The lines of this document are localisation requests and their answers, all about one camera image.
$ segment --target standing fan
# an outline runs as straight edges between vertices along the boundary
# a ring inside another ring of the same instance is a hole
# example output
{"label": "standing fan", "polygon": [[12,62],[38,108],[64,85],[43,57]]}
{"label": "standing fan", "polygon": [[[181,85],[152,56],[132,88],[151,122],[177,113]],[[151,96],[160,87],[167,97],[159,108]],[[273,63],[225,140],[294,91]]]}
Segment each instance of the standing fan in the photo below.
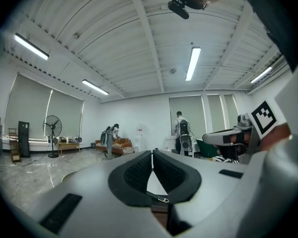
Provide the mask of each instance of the standing fan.
{"label": "standing fan", "polygon": [[46,136],[51,137],[52,153],[48,156],[50,158],[57,158],[59,155],[54,153],[53,138],[58,137],[62,131],[62,123],[56,116],[48,116],[43,121],[43,131]]}

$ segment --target white ceiling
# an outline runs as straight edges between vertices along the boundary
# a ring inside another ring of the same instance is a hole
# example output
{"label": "white ceiling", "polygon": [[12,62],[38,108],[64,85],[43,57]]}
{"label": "white ceiling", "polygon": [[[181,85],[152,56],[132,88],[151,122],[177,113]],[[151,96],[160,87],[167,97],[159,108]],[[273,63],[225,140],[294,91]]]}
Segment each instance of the white ceiling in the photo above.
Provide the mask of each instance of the white ceiling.
{"label": "white ceiling", "polygon": [[[101,101],[198,89],[250,90],[254,73],[281,55],[245,0],[188,8],[188,20],[171,12],[168,1],[24,0],[5,34],[4,50]],[[17,44],[15,32],[49,59]],[[196,46],[202,52],[192,81],[186,82]],[[172,68],[175,74],[169,73]],[[90,91],[83,79],[110,95]]]}

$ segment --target fan base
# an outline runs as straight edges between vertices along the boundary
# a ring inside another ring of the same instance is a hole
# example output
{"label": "fan base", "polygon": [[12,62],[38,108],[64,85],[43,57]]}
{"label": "fan base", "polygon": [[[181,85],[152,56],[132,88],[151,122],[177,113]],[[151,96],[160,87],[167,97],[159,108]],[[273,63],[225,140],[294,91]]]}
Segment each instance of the fan base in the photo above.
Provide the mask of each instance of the fan base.
{"label": "fan base", "polygon": [[50,153],[49,158],[57,158],[59,155],[57,153]]}

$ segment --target wooden table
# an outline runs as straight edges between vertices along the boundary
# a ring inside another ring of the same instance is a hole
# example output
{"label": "wooden table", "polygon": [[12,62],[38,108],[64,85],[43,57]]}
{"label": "wooden table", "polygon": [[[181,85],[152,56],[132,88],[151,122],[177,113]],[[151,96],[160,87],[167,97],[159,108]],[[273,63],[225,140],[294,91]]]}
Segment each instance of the wooden table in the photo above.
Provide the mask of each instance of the wooden table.
{"label": "wooden table", "polygon": [[75,147],[75,150],[77,150],[77,147],[78,147],[78,151],[80,152],[79,143],[62,143],[62,142],[59,142],[58,145],[59,145],[59,153],[61,151],[61,155],[62,155],[62,150],[63,149],[69,149],[69,148],[73,148],[73,147]]}

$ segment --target window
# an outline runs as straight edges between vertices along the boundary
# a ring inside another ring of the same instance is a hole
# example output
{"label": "window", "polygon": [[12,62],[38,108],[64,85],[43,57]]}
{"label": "window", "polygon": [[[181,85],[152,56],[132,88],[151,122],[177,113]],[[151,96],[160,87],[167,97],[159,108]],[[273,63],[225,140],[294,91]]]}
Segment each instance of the window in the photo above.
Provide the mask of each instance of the window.
{"label": "window", "polygon": [[224,95],[224,98],[226,102],[229,127],[233,128],[233,126],[237,124],[237,116],[238,116],[237,107],[236,107],[233,95]]}
{"label": "window", "polygon": [[5,113],[4,132],[18,128],[19,121],[29,122],[29,137],[45,139],[43,121],[51,89],[27,77],[18,75]]}
{"label": "window", "polygon": [[182,116],[188,120],[195,138],[202,138],[206,133],[202,97],[189,96],[170,98],[169,103],[171,114],[171,135],[175,135],[174,127],[176,125],[177,112],[181,111]]}
{"label": "window", "polygon": [[53,90],[47,115],[53,115],[62,123],[62,137],[79,137],[83,101]]}
{"label": "window", "polygon": [[213,132],[224,130],[223,109],[219,95],[208,95]]}

